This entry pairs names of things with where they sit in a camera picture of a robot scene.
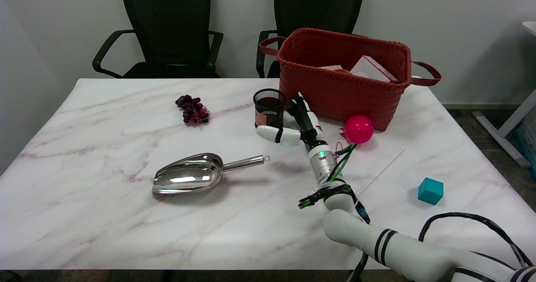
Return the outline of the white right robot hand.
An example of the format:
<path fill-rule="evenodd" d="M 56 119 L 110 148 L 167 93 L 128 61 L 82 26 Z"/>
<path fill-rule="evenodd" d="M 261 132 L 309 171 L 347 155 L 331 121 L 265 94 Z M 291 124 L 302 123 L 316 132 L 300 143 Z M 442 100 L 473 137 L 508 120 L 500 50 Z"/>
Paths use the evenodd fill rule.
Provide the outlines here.
<path fill-rule="evenodd" d="M 316 114 L 311 111 L 301 92 L 297 92 L 291 100 L 288 113 L 293 116 L 299 129 L 261 125 L 256 128 L 257 135 L 281 146 L 299 146 L 302 142 L 308 150 L 328 145 Z"/>

